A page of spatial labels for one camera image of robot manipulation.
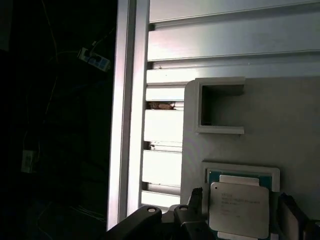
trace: metal slat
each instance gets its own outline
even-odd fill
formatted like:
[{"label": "metal slat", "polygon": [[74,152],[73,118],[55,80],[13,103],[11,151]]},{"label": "metal slat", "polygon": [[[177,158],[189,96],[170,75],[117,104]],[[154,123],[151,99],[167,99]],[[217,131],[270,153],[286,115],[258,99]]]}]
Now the metal slat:
[{"label": "metal slat", "polygon": [[154,205],[158,207],[170,208],[172,205],[180,204],[180,196],[142,191],[141,203],[143,205]]},{"label": "metal slat", "polygon": [[151,0],[150,21],[232,13],[270,7],[288,6],[316,1],[310,0]]},{"label": "metal slat", "polygon": [[153,151],[182,153],[182,142],[150,141],[148,147]]},{"label": "metal slat", "polygon": [[182,153],[143,151],[142,181],[180,187]]},{"label": "metal slat", "polygon": [[204,22],[149,32],[148,61],[320,50],[318,12]]},{"label": "metal slat", "polygon": [[273,77],[312,77],[320,74],[320,61],[287,62],[269,64],[247,64],[213,67],[176,68],[147,71],[147,84],[179,84],[196,78],[237,77],[273,78]]},{"label": "metal slat", "polygon": [[146,101],[183,101],[185,86],[149,86],[146,89]]},{"label": "metal slat", "polygon": [[183,111],[146,110],[144,140],[182,143],[183,123]]}]

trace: black plastic part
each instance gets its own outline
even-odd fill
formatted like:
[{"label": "black plastic part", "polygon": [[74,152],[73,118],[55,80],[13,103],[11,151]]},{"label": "black plastic part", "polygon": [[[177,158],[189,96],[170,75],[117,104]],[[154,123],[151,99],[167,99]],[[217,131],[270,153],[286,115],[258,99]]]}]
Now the black plastic part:
[{"label": "black plastic part", "polygon": [[155,206],[143,206],[106,232],[107,240],[141,239],[148,230],[161,222],[162,212]]},{"label": "black plastic part", "polygon": [[287,240],[303,240],[308,217],[297,206],[292,196],[282,193],[278,198],[278,224]]},{"label": "black plastic part", "polygon": [[202,192],[202,187],[194,188],[188,202],[189,208],[193,209],[197,215],[200,215],[202,211]]},{"label": "black plastic part", "polygon": [[188,205],[174,209],[174,220],[179,240],[215,240],[213,232],[201,217]]},{"label": "black plastic part", "polygon": [[303,231],[303,240],[320,240],[320,221],[310,221]]}]

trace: cable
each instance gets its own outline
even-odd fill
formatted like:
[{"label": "cable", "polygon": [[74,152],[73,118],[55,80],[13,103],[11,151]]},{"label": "cable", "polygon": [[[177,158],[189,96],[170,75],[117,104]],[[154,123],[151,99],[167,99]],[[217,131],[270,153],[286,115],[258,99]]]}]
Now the cable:
[{"label": "cable", "polygon": [[48,13],[47,13],[47,8],[46,8],[46,5],[45,5],[45,2],[44,2],[44,0],[41,0],[41,2],[42,2],[42,5],[43,5],[44,14],[45,14],[46,20],[48,21],[48,25],[49,25],[51,36],[52,36],[52,41],[53,41],[54,51],[55,51],[55,60],[56,60],[56,63],[58,64],[59,60],[58,60],[57,42],[56,42],[55,35],[54,35],[54,32],[53,32],[52,27],[51,27],[51,23],[50,23],[50,20],[49,20],[49,17],[48,17]]},{"label": "cable", "polygon": [[87,215],[87,216],[89,216],[89,217],[91,217],[91,218],[93,218],[93,219],[96,219],[96,220],[98,220],[98,221],[100,221],[100,222],[102,222],[102,223],[106,223],[106,222],[107,222],[107,221],[106,221],[104,218],[102,218],[102,217],[94,216],[94,215],[92,215],[92,214],[89,214],[89,213],[87,213],[87,212],[85,212],[85,211],[82,211],[82,210],[80,210],[80,209],[74,208],[74,207],[72,207],[72,206],[71,206],[70,208],[71,208],[72,210],[80,213],[80,214]]},{"label": "cable", "polygon": [[81,205],[79,205],[79,208],[83,209],[83,210],[84,210],[84,211],[86,211],[86,212],[89,212],[89,213],[92,213],[92,214],[96,214],[96,215],[100,215],[100,216],[103,216],[103,217],[104,217],[104,215],[103,215],[103,214],[98,213],[98,212],[95,212],[95,211],[90,211],[90,210],[88,210],[88,209],[84,208],[84,207],[83,207],[83,206],[81,206]]},{"label": "cable", "polygon": [[95,50],[96,46],[99,45],[103,40],[105,40],[114,30],[116,29],[116,27],[114,26],[108,34],[106,34],[104,37],[102,37],[100,40],[98,41],[94,41],[91,45],[91,47],[88,49],[89,50],[89,54],[91,55],[91,53]]},{"label": "cable", "polygon": [[[61,55],[61,54],[78,54],[79,51],[60,51],[57,53],[57,55]],[[52,56],[49,58],[48,63],[50,63],[52,61],[52,59],[54,59],[55,56]]]},{"label": "cable", "polygon": [[48,237],[48,239],[53,240],[53,238],[39,226],[39,220],[41,216],[45,213],[45,211],[50,207],[51,204],[52,204],[52,201],[49,202],[49,204],[42,210],[42,212],[38,216],[38,219],[36,220],[36,226],[43,234],[45,234]]}]

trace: wire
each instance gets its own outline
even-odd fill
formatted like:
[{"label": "wire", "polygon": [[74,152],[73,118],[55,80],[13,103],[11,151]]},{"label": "wire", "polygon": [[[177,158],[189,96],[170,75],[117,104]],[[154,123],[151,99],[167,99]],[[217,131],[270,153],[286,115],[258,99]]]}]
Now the wire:
[{"label": "wire", "polygon": [[48,25],[49,25],[49,28],[50,28],[50,32],[51,32],[51,36],[52,36],[52,41],[53,41],[54,51],[55,51],[55,60],[56,60],[56,63],[58,64],[59,60],[58,60],[57,42],[56,42],[55,35],[54,35],[54,32],[53,32],[52,27],[51,27],[51,23],[50,23],[50,20],[49,20],[49,17],[48,17],[48,13],[47,13],[47,8],[46,8],[46,5],[45,5],[45,2],[44,2],[44,0],[41,0],[41,2],[42,2],[42,5],[43,5],[44,14],[45,14],[46,20],[48,22]]},{"label": "wire", "polygon": [[80,209],[83,209],[83,210],[84,210],[84,211],[86,211],[86,212],[89,212],[89,213],[92,213],[92,214],[96,214],[96,215],[100,215],[100,216],[104,217],[104,215],[103,215],[103,214],[98,213],[98,212],[95,212],[95,211],[90,211],[90,210],[88,210],[88,209],[84,208],[84,207],[83,207],[83,206],[81,206],[81,205],[79,205],[79,208],[80,208]]},{"label": "wire", "polygon": [[[79,51],[60,51],[57,53],[57,55],[61,55],[61,54],[78,54]],[[48,63],[50,63],[52,61],[52,59],[54,59],[55,56],[52,56],[49,58]]]},{"label": "wire", "polygon": [[54,91],[55,91],[55,88],[56,88],[56,85],[57,85],[57,79],[58,79],[58,75],[55,76],[54,84],[53,84],[53,87],[52,87],[52,90],[51,90],[50,99],[49,99],[48,105],[46,106],[46,110],[45,110],[45,113],[44,113],[44,118],[46,118],[46,115],[48,113],[49,106],[50,106],[50,103],[51,103],[51,100],[52,100],[52,97],[54,95]]},{"label": "wire", "polygon": [[36,220],[36,226],[38,227],[38,229],[45,234],[48,239],[53,240],[53,238],[47,233],[45,232],[40,226],[39,226],[39,220],[42,217],[42,215],[45,213],[46,210],[48,210],[48,208],[50,207],[50,205],[52,204],[52,201],[49,202],[49,204],[42,210],[42,212],[40,213],[40,215],[38,216],[38,219]]},{"label": "wire", "polygon": [[105,35],[104,37],[102,37],[100,40],[94,41],[94,42],[92,43],[92,46],[91,46],[92,49],[89,49],[89,54],[91,54],[91,53],[95,50],[96,46],[99,45],[103,40],[105,40],[115,29],[116,29],[116,27],[114,26],[114,27],[109,31],[108,34],[106,34],[106,35]]},{"label": "wire", "polygon": [[80,214],[87,215],[87,216],[89,216],[89,217],[91,217],[91,218],[93,218],[93,219],[96,219],[96,220],[98,220],[98,221],[100,221],[100,222],[102,222],[102,223],[106,223],[106,222],[107,222],[104,218],[94,216],[94,215],[89,214],[89,213],[87,213],[87,212],[85,212],[85,211],[82,211],[81,209],[77,209],[77,208],[74,208],[74,207],[72,207],[72,206],[71,206],[70,208],[71,208],[72,210],[80,213]]}]

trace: aluminum frame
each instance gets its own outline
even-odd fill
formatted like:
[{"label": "aluminum frame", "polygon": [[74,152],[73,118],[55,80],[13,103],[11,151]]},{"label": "aluminum frame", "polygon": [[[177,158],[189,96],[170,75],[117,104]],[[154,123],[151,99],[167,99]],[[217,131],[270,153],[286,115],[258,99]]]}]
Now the aluminum frame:
[{"label": "aluminum frame", "polygon": [[107,230],[127,215],[136,1],[119,0],[112,104]]}]

